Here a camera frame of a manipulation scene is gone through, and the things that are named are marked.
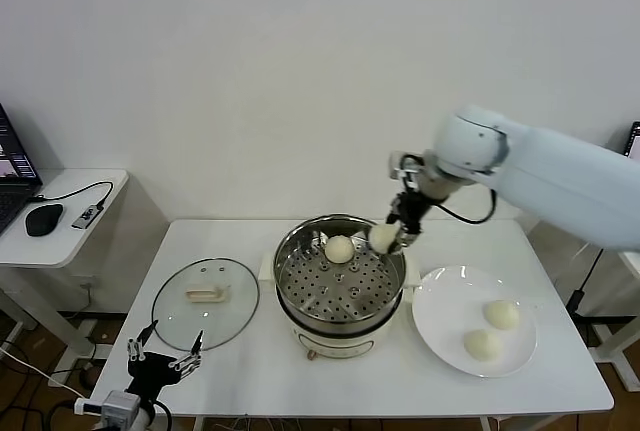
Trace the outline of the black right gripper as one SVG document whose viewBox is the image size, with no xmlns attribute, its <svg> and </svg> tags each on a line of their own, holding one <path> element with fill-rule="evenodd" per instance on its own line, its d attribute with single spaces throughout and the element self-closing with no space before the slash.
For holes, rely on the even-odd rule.
<svg viewBox="0 0 640 431">
<path fill-rule="evenodd" d="M 388 216 L 386 224 L 395 224 L 401 221 L 402 228 L 399 229 L 392 242 L 392 253 L 400 254 L 418 239 L 421 233 L 421 221 L 426 214 L 426 197 L 413 190 L 404 191 L 399 195 L 399 204 L 393 206 Z"/>
</svg>

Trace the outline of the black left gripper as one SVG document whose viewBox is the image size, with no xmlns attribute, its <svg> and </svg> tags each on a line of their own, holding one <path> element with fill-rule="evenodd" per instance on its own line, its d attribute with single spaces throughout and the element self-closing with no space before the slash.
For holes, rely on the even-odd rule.
<svg viewBox="0 0 640 431">
<path fill-rule="evenodd" d="M 165 386 L 177 384 L 181 376 L 188 376 L 201 365 L 201 350 L 204 331 L 197 335 L 188 354 L 181 358 L 144 353 L 144 346 L 155 331 L 158 321 L 153 320 L 143 328 L 135 339 L 127 343 L 127 371 L 131 382 L 125 389 L 138 396 L 158 396 Z"/>
</svg>

